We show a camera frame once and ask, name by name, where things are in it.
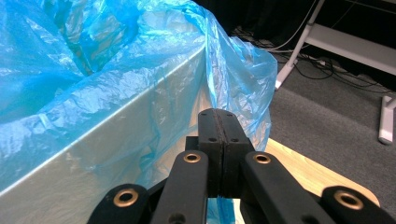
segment floor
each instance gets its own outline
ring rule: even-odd
[[[327,76],[309,62],[299,61],[297,66],[306,76]],[[293,69],[274,95],[270,137],[363,185],[396,219],[396,137],[391,146],[378,142],[384,93],[370,92],[384,89],[359,90],[346,83],[361,81],[343,78],[343,82],[336,76],[310,79]]]

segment metal stand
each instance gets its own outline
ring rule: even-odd
[[[291,54],[288,62],[283,66],[282,70],[277,74],[276,77],[276,85],[275,88],[276,90],[279,89],[279,87],[282,85],[283,81],[288,77],[290,74],[291,70],[294,67],[294,62],[297,59],[298,54],[300,53],[301,48],[303,47],[303,44],[308,37],[309,33],[311,32],[312,25],[315,22],[315,19],[317,18],[317,15],[319,14],[322,6],[323,6],[324,0],[319,0],[317,7],[315,7],[314,12],[312,13],[311,18],[309,19],[308,23],[306,24],[303,33],[301,34],[300,39],[297,42],[296,47],[294,48],[293,53]]]
[[[381,120],[379,124],[378,140],[386,145],[393,141],[393,111],[396,107],[396,98],[384,96],[381,106]]]

